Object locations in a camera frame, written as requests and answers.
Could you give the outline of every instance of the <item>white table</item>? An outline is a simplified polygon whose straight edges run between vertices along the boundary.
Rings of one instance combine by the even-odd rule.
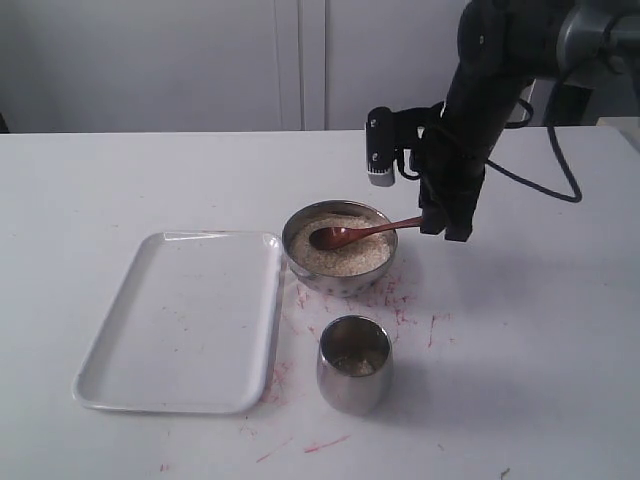
[[[612,129],[559,137],[583,203],[489,171],[469,243],[401,232],[377,293],[325,298],[289,275],[266,402],[207,417],[71,398],[142,239],[279,233],[328,198],[400,219],[417,185],[370,186],[361,132],[0,136],[0,476],[637,478],[640,158]],[[568,191],[543,130],[505,133],[493,157]],[[350,311],[397,334],[394,388],[364,419],[315,385],[314,335]]]

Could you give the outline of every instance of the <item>stainless steel cup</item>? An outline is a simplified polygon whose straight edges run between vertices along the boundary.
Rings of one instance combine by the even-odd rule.
[[[365,317],[334,320],[320,337],[317,377],[320,393],[333,408],[354,415],[369,413],[391,386],[389,335]]]

